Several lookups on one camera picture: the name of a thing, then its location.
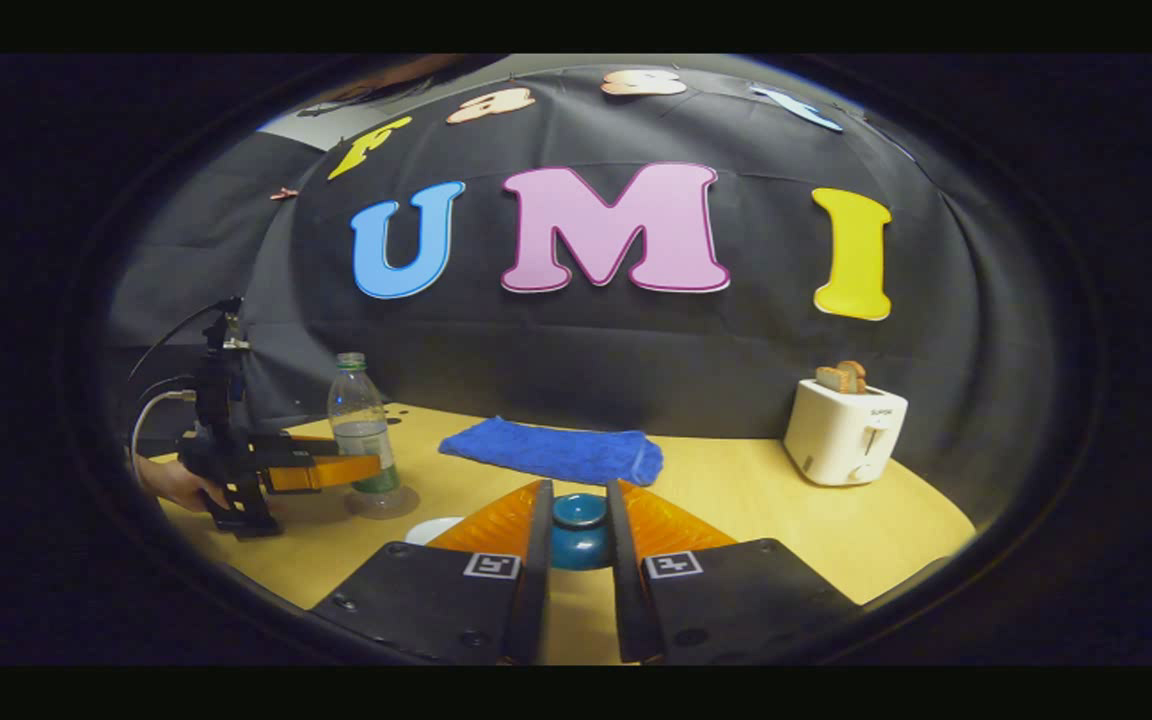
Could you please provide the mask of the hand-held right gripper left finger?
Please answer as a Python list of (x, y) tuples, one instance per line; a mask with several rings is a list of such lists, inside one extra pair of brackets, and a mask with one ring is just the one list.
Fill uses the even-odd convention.
[(553, 483), (535, 480), (424, 544), (389, 541), (308, 615), (419, 664), (535, 665), (547, 638)]

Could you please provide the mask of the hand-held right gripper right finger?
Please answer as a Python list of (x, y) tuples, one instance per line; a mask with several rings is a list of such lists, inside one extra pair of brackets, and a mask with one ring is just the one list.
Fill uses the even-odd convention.
[(859, 602), (778, 539), (736, 541), (626, 480), (605, 501), (626, 662), (814, 662), (861, 617)]

